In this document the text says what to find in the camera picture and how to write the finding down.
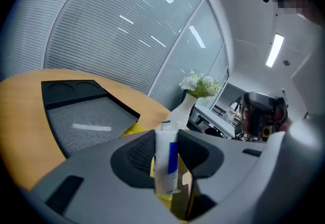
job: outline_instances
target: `glass window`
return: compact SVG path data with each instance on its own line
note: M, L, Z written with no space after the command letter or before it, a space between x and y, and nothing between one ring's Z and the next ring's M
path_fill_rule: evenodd
M0 34L0 81L43 68L53 21L66 0L16 0Z
M147 93L201 1L68 0L44 68L87 71Z
M217 20L208 1L204 1L166 62L150 97L169 110L176 108L181 102L183 90L178 84L183 77L191 70L208 75L222 45Z
M219 80L220 89L219 89L218 93L215 96L211 97L210 99L203 99L201 101L201 103L199 103L199 101L197 103L199 105L203 105L203 106L207 107L208 109L211 109L213 104L215 104L217 98L219 97L221 91L225 88L225 86L226 86L225 83L226 83L228 77L229 77L229 75L228 75L228 70L227 70L225 75L223 76L223 78Z

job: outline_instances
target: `blue label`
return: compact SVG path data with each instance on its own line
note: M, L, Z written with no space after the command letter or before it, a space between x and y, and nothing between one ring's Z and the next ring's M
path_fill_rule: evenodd
M178 152L177 142L169 144L169 161L168 161L168 174L171 174L177 170Z

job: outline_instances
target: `white tube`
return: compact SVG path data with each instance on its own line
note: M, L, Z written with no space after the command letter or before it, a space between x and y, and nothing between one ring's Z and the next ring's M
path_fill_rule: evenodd
M155 191L171 195L177 190L177 131L156 131L154 164Z

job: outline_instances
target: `white vase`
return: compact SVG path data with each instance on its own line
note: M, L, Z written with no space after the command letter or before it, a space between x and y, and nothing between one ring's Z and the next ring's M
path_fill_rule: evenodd
M186 94L183 102L177 108L175 108L167 118L167 120L171 121L172 128L186 128L191 109L197 101L197 98L194 98L188 93Z

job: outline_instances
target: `desk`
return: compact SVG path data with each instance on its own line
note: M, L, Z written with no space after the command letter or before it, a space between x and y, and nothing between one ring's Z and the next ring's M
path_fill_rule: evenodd
M211 110L201 105L195 105L194 109L196 109L200 114L202 114L202 116L206 118L211 124L215 125L227 137L235 137L234 127L224 121L221 117L213 113Z
M49 127L41 81L95 80L109 93L141 114L139 124L154 129L169 110L129 86L91 73L38 70L0 83L0 154L14 182L31 189L65 161Z

